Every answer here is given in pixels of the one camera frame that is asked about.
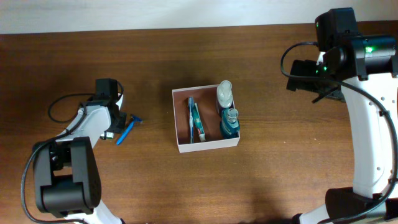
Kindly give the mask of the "blue disposable razor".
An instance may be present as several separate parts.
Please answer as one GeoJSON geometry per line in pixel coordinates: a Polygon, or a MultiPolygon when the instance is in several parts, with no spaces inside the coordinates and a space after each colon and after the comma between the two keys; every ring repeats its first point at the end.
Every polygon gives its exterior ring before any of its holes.
{"type": "Polygon", "coordinates": [[[140,119],[139,117],[132,114],[127,127],[125,128],[123,133],[120,135],[119,139],[116,141],[116,145],[118,146],[123,143],[123,141],[126,139],[126,137],[131,132],[131,130],[133,129],[133,127],[136,123],[142,123],[142,122],[143,122],[142,119],[140,119]]]}

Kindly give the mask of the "green white soap packet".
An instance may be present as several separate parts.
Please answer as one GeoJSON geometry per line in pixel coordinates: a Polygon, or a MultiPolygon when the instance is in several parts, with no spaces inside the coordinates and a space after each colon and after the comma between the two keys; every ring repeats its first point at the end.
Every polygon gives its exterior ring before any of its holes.
{"type": "Polygon", "coordinates": [[[102,139],[102,140],[112,140],[112,139],[114,139],[114,133],[111,133],[111,132],[104,132],[104,133],[102,133],[101,135],[100,135],[100,137],[99,137],[100,139],[102,139]]]}

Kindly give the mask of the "blue white toothbrush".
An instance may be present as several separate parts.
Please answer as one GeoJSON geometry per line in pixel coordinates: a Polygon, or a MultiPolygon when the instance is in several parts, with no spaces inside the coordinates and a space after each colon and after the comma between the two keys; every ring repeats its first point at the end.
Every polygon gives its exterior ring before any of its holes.
{"type": "Polygon", "coordinates": [[[194,143],[194,122],[193,122],[193,97],[188,97],[188,110],[189,110],[189,125],[190,125],[190,143],[194,143]]]}

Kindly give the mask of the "green white toothpaste tube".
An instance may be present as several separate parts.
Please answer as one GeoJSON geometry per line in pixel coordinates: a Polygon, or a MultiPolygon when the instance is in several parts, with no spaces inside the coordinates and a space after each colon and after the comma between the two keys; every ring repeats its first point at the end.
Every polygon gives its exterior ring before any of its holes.
{"type": "Polygon", "coordinates": [[[198,132],[198,137],[199,137],[200,141],[205,142],[206,141],[205,131],[204,131],[204,128],[203,128],[203,125],[201,122],[197,103],[194,104],[194,108],[193,108],[193,121],[195,123],[195,127],[198,132]]]}

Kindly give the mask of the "dark purple pump bottle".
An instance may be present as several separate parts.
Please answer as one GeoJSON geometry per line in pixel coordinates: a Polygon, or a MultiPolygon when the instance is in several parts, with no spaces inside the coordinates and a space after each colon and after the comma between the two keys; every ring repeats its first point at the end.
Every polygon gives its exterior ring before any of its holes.
{"type": "Polygon", "coordinates": [[[233,104],[232,83],[228,80],[223,80],[216,89],[216,109],[218,114],[224,109],[230,108],[233,104]]]}

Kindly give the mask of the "blue Listerine mouthwash bottle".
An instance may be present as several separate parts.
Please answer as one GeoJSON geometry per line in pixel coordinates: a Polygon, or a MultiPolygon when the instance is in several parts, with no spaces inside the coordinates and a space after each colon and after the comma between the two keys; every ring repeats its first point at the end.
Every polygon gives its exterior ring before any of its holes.
{"type": "Polygon", "coordinates": [[[224,139],[238,137],[238,133],[240,130],[238,116],[239,112],[235,108],[224,109],[221,112],[220,129],[224,139]]]}

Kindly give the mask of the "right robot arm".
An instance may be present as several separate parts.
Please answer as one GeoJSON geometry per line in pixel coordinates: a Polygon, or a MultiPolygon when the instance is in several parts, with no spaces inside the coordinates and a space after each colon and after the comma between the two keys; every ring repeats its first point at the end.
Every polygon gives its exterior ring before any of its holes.
{"type": "Polygon", "coordinates": [[[354,149],[350,187],[329,189],[325,203],[293,223],[384,223],[397,220],[397,41],[362,35],[352,8],[315,19],[319,57],[295,60],[287,89],[346,103],[354,149]]]}

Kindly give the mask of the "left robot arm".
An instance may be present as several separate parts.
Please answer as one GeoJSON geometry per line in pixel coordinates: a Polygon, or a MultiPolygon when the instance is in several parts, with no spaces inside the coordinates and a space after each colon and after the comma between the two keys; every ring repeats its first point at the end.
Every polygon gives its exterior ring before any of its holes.
{"type": "Polygon", "coordinates": [[[115,79],[96,80],[68,127],[32,149],[35,204],[56,223],[123,223],[101,199],[101,179],[93,148],[124,131],[123,86],[115,79]]]}

